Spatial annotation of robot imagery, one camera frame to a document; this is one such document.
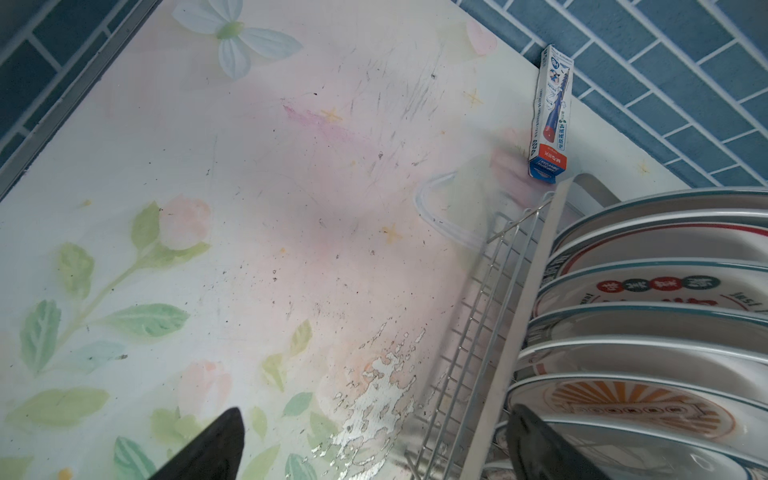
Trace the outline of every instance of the dish rack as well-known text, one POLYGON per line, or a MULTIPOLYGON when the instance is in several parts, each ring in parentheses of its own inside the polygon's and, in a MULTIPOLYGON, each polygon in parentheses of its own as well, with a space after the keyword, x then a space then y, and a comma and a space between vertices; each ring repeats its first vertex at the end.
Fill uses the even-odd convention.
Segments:
POLYGON ((580 174, 547 192, 519 220, 497 213, 493 231, 450 332, 452 357, 427 403, 431 415, 412 415, 423 437, 405 461, 415 480, 481 478, 494 427, 504 413, 516 360, 531 318, 569 191, 581 186, 602 207, 618 199, 594 176, 580 174))

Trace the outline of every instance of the plate rim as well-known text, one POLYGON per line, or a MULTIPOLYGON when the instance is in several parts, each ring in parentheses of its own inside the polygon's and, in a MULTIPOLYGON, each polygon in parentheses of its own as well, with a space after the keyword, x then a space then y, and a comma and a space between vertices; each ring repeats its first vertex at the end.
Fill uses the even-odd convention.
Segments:
POLYGON ((571 339, 550 340, 548 342, 538 343, 523 349, 516 360, 524 359, 532 353, 541 350, 552 349, 562 346, 580 346, 580 345, 632 345, 632 346, 656 346, 660 348, 683 349, 690 352, 710 353, 716 355, 727 355, 731 358, 752 360, 768 366, 768 355, 751 352, 745 349, 735 349, 729 346, 722 346, 716 343, 697 342, 685 339, 668 339, 667 337, 650 335, 589 335, 577 336, 571 339))
POLYGON ((596 265, 596 266, 588 266, 586 268, 582 268, 580 270, 574 270, 573 272, 569 272, 569 273, 566 273, 565 275, 559 276, 554 280, 551 280, 539 287, 538 292, 536 293, 536 303, 538 304, 538 300, 541 298, 541 296, 543 296, 552 288, 555 288, 556 286, 562 283, 568 282, 569 280, 578 278, 580 276, 590 275, 592 273, 597 273, 602 271, 619 270, 621 268, 628 268, 631 266, 662 266, 662 265, 680 265, 680 266, 698 265, 698 266, 708 266, 713 268, 735 268, 740 270, 755 270, 755 271, 763 271, 768 273, 768 264, 760 263, 760 262, 748 262, 746 260, 743 260, 743 261, 728 260, 724 258, 660 257, 660 258, 650 258, 650 259, 643 259, 643 260, 622 260, 618 262, 601 263, 600 265, 596 265))
POLYGON ((700 223, 701 226, 719 226, 719 227, 737 227, 739 230, 754 229, 762 230, 763 234, 768 236, 768 210, 754 210, 754 209, 709 209, 709 210, 683 210, 679 212, 673 212, 668 214, 655 214, 647 215, 645 217, 639 217, 632 220, 626 220, 619 223, 614 223, 608 227, 604 227, 594 232, 588 233, 581 237, 566 243, 564 246, 551 253, 547 258, 546 270, 552 268, 552 264, 560 257, 565 257, 565 260, 557 265, 558 272, 562 266, 567 263, 574 255, 580 253, 585 247, 593 245, 600 241, 606 241, 618 235, 631 235, 632 233, 639 233, 638 230, 653 229, 653 228, 669 228, 675 225, 683 226, 691 223, 700 223), (733 220, 739 218, 763 218, 766 220, 766 225, 761 227, 760 225, 753 223, 737 223, 727 220, 713 220, 721 217, 732 217, 733 220))
POLYGON ((562 244, 563 237, 566 237, 569 233, 571 233, 576 228, 583 226, 584 224, 588 223, 591 220, 604 217, 605 215, 611 214, 618 210, 623 210, 624 208, 636 207, 643 204, 652 204, 653 202, 662 201, 662 200, 675 200, 675 199, 684 198, 684 197, 710 197, 710 196, 728 195, 728 194, 755 194, 761 197, 761 196, 768 196, 768 190, 765 189, 764 187, 706 187, 706 188, 691 188, 688 190, 674 190, 671 192, 663 192, 662 194, 653 194, 653 195, 647 195, 645 197, 633 198, 631 200, 626 200, 618 204, 609 205, 608 207, 605 207, 593 213, 592 215, 587 215, 586 217, 582 217, 576 220, 574 223, 568 225, 560 233, 558 233, 558 235, 554 238, 554 241, 552 242, 552 245, 553 245, 552 250, 559 247, 562 244))

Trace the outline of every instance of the cardboard box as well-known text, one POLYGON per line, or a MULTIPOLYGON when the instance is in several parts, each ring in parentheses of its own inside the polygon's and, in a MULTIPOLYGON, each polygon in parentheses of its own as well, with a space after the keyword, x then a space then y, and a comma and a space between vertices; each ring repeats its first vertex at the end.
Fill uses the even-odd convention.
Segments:
POLYGON ((571 118, 573 66, 573 59, 555 50, 552 45, 541 53, 528 174, 550 184, 568 166, 565 142, 571 118))

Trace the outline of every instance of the green leaf pattern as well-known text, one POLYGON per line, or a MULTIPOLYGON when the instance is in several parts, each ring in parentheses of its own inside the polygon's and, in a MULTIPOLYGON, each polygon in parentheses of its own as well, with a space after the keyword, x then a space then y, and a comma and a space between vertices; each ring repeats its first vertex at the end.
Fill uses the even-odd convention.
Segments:
POLYGON ((243 471, 241 480, 264 480, 266 474, 270 472, 275 459, 277 459, 279 451, 280 444, 269 447, 259 455, 256 455, 256 458, 251 460, 243 471))
POLYGON ((40 392, 11 411, 5 419, 49 427, 71 427, 101 410, 109 394, 101 389, 78 386, 69 390, 40 392))
POLYGON ((58 251, 58 272, 67 293, 84 300, 91 292, 94 258, 82 247, 67 242, 58 251))
POLYGON ((56 349, 61 310, 53 300, 43 300, 27 315, 21 332, 22 361, 37 375, 56 349))
POLYGON ((295 416, 301 415, 304 412, 304 410, 306 410, 310 406, 311 401, 312 401, 311 392, 297 393, 296 395, 291 397, 291 400, 289 400, 288 403, 286 404, 286 408, 283 409, 283 416, 295 417, 295 416))
POLYGON ((317 480, 317 473, 312 464, 292 453, 286 460, 286 480, 317 480))
POLYGON ((293 332, 290 339, 291 356, 298 355, 306 349, 312 339, 312 326, 309 320, 304 320, 293 332))
POLYGON ((270 355, 261 363, 261 369, 264 371, 264 374, 267 376, 267 378, 274 381, 275 385, 277 385, 277 388, 281 392, 284 392, 285 386, 283 385, 283 377, 280 375, 280 369, 282 366, 282 353, 270 355))
POLYGON ((160 235, 160 207, 152 202, 134 218, 131 227, 131 242, 141 252, 157 240, 160 235))
POLYGON ((3 480, 22 480, 33 457, 0 458, 0 474, 3 480))
POLYGON ((112 313, 104 321, 118 329, 143 337, 157 337, 184 326, 189 313, 166 303, 130 306, 112 313))
POLYGON ((253 407, 250 416, 252 419, 250 424, 253 426, 253 430, 264 440, 266 435, 266 414, 259 407, 253 407))
POLYGON ((147 480, 156 471, 139 444, 125 437, 114 441, 114 476, 117 480, 147 480))

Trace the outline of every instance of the plate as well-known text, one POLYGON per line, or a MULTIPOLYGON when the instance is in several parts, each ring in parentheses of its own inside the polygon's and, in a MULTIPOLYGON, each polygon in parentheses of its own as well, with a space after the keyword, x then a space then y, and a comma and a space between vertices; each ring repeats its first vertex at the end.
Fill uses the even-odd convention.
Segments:
MULTIPOLYGON (((584 416, 542 418, 606 475, 615 480, 758 480, 768 465, 735 449, 696 439, 584 416)), ((494 443, 506 448, 507 422, 495 427, 494 443)))
POLYGON ((689 303, 768 313, 768 265, 658 258, 593 266, 544 285, 533 316, 603 302, 689 303))
POLYGON ((768 406, 699 386, 612 373, 548 375, 515 383, 507 408, 515 403, 539 416, 644 425, 768 460, 768 406))
POLYGON ((768 210, 768 190, 764 188, 743 187, 696 188, 636 198, 612 205, 593 215, 581 218, 560 232, 554 239, 552 250, 554 251, 582 235, 608 227, 614 223, 647 215, 711 208, 768 210))
POLYGON ((613 372, 699 385, 768 404, 768 356, 747 350, 640 335, 581 336, 529 346, 515 379, 613 372))
POLYGON ((590 335, 664 336, 768 356, 768 317, 687 303, 610 302, 556 310, 531 321, 526 341, 533 346, 590 335))
POLYGON ((560 247, 542 283, 603 263, 661 257, 768 263, 768 210, 692 210, 616 223, 560 247))

